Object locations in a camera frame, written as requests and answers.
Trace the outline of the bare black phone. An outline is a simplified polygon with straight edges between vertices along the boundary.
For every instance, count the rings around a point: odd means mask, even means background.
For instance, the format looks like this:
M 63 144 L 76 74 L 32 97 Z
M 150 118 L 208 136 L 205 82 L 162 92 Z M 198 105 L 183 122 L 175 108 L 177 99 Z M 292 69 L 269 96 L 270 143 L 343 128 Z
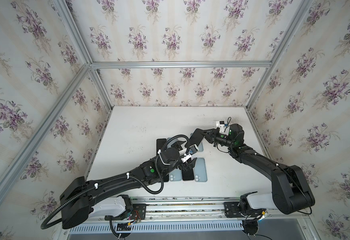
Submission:
M 185 144 L 185 147 L 189 147 L 191 145 L 197 145 L 202 142 L 204 137 L 202 136 L 195 136 L 194 133 L 191 135 L 189 141 Z
M 156 153 L 158 153 L 159 150 L 161 150 L 163 148 L 166 141 L 167 141 L 167 139 L 157 139 L 156 140 Z

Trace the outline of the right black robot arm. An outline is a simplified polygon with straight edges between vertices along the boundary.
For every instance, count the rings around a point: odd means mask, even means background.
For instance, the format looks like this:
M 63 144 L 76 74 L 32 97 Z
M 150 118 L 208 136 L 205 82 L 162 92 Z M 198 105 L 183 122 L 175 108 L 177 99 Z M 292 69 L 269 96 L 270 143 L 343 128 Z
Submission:
M 232 124 L 228 128 L 227 134 L 219 127 L 196 129 L 191 135 L 190 144 L 198 146 L 203 140 L 207 140 L 214 147 L 226 147 L 228 154 L 237 162 L 267 177 L 272 183 L 272 200 L 283 214 L 289 215 L 315 205 L 315 197 L 300 167 L 279 164 L 247 146 L 245 131 L 239 124 Z

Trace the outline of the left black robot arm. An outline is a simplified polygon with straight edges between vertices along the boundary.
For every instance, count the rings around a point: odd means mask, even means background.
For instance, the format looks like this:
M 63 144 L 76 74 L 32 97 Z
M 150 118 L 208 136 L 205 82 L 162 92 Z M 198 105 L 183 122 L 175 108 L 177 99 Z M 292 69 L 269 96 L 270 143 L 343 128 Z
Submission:
M 128 190 L 144 188 L 152 195 L 164 189 L 164 177 L 175 169 L 191 169 L 195 166 L 196 145 L 180 154 L 176 148 L 158 151 L 157 156 L 133 170 L 117 176 L 86 181 L 85 177 L 74 179 L 60 195 L 62 228 L 71 229 L 84 223 L 94 212 L 94 206 L 103 200 Z

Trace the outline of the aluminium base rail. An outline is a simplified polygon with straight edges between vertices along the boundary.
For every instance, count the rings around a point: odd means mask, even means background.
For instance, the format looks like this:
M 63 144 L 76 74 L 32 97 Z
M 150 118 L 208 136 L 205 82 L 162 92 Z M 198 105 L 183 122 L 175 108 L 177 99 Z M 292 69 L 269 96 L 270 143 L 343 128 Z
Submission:
M 85 222 L 108 221 L 226 221 L 266 217 L 284 219 L 300 218 L 299 213 L 285 215 L 271 203 L 268 195 L 251 195 L 245 198 L 149 198 L 119 195 L 107 198 L 100 203 L 83 205 L 78 209 L 67 206 L 62 210 L 63 226 L 67 229 Z

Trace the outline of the aluminium cage frame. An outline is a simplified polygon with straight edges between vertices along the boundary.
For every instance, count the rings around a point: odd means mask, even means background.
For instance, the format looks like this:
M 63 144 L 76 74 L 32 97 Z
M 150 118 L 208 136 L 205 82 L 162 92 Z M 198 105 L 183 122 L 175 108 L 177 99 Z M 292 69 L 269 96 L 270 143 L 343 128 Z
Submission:
M 154 62 L 97 61 L 79 31 L 72 1 L 0 1 L 0 204 L 12 187 L 24 153 L 51 126 L 87 75 L 97 69 L 270 67 L 269 57 L 193 59 L 194 50 L 172 51 Z

